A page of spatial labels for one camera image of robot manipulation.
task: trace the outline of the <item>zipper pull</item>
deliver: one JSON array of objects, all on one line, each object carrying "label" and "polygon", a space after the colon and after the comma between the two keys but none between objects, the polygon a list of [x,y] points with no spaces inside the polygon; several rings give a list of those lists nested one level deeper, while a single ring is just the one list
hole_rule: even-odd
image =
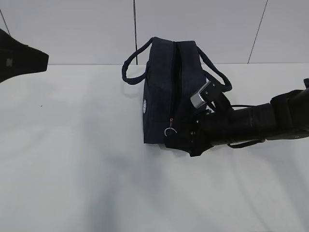
[{"label": "zipper pull", "polygon": [[177,133],[177,131],[172,127],[173,126],[173,120],[174,119],[172,117],[169,119],[169,127],[164,130],[165,136],[169,136],[169,135]]},{"label": "zipper pull", "polygon": [[173,118],[171,117],[170,119],[169,119],[169,128],[172,128],[172,126],[173,126]]}]

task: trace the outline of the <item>navy blue bag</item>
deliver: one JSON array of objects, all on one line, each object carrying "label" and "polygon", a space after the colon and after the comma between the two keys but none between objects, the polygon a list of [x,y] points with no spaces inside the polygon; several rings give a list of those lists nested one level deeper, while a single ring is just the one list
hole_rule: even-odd
[{"label": "navy blue bag", "polygon": [[[126,71],[131,61],[150,44],[152,46],[145,73],[127,78]],[[223,78],[225,85],[202,69],[200,57]],[[163,144],[166,136],[177,133],[186,121],[205,110],[195,109],[190,97],[207,79],[220,85],[223,91],[228,91],[226,88],[231,85],[194,41],[173,42],[157,37],[151,38],[124,62],[122,79],[130,85],[136,85],[145,79],[143,131],[146,144]]]}]

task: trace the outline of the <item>white wall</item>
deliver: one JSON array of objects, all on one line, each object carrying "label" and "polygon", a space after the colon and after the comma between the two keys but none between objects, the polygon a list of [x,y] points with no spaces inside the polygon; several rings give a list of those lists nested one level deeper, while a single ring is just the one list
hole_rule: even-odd
[{"label": "white wall", "polygon": [[121,64],[135,49],[130,0],[1,0],[11,35],[50,64]]},{"label": "white wall", "polygon": [[250,61],[308,63],[308,12],[308,0],[269,0]]},{"label": "white wall", "polygon": [[[266,2],[250,62],[309,62],[307,0],[136,0],[137,44],[196,40],[215,63],[247,63]],[[2,0],[0,9],[12,36],[50,64],[122,64],[135,50],[133,0]]]}]

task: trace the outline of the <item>metal ring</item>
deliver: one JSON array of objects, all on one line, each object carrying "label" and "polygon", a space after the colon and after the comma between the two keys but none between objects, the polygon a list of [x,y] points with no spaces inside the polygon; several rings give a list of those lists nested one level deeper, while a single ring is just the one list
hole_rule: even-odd
[{"label": "metal ring", "polygon": [[165,134],[166,137],[167,137],[166,132],[168,131],[168,129],[173,130],[175,133],[177,133],[177,131],[176,131],[173,127],[167,127],[167,128],[164,130],[164,134]]}]

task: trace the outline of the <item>logo patch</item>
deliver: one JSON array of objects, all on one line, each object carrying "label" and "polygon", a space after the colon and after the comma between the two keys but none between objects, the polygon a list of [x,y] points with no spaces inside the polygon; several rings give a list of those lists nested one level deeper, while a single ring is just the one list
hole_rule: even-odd
[{"label": "logo patch", "polygon": [[146,113],[146,107],[147,107],[147,102],[146,102],[146,99],[144,99],[144,102],[143,102],[143,114]]}]

